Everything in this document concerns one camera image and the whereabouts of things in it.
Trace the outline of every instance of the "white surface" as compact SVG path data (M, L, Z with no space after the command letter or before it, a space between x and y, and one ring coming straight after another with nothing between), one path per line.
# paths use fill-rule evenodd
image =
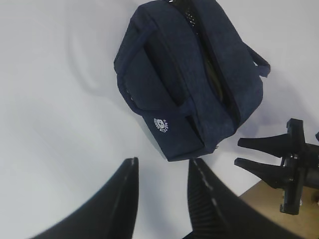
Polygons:
M242 137L319 131L319 3L220 1L243 40L272 65L264 100L237 134L204 157L241 194L258 178L236 157L279 163L237 147ZM88 200L124 158L140 158L135 239L190 230L187 162L167 163L116 87L113 59L142 0L0 0L0 238L29 238Z

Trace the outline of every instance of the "black zipper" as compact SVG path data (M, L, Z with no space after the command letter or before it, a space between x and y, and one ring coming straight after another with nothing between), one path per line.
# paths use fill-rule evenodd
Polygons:
M240 125L240 113L235 99L224 79L222 71L218 65L214 51L209 43L208 36L205 33L204 26L198 17L195 6L191 0L166 0L169 4L184 16L188 24L191 26L193 33L196 35L198 45L201 49L201 55L205 66L205 71L209 80L212 92L221 102L221 105L231 117L234 129Z

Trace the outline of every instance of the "navy blue bag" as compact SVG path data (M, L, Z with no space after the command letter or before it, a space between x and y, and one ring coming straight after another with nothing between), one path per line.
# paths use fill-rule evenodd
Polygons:
M212 153L263 98L270 65L215 0L138 7L114 61L118 88L168 161Z

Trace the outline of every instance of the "white logo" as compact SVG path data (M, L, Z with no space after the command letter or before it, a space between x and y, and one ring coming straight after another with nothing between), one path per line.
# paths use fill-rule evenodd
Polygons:
M166 133L168 131L168 123L166 120L154 119L154 124L161 132Z

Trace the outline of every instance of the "bag handle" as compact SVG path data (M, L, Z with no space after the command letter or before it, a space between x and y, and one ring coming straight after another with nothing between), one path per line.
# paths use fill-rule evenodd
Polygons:
M122 94L124 100L131 108L133 112L143 117L155 117L160 119L168 119L168 118L183 118L185 116L191 115L195 112L195 105L191 98L186 99L186 101L179 106L176 110L143 110L139 108L136 103L133 101L130 93L128 92L125 86L124 75L125 72L133 60L135 55L140 51L143 45L147 42L148 38L154 31L157 30L157 26L153 21L151 21L144 29L141 30L141 34L135 42L133 43L132 47L128 51L126 57L124 58L122 65L119 67L118 71L118 88L120 93Z
M250 48L246 43L245 45L248 49L251 58L253 58L253 61L257 64L257 70L259 72L259 75L267 77L271 71L270 64L264 58L262 58L256 51Z

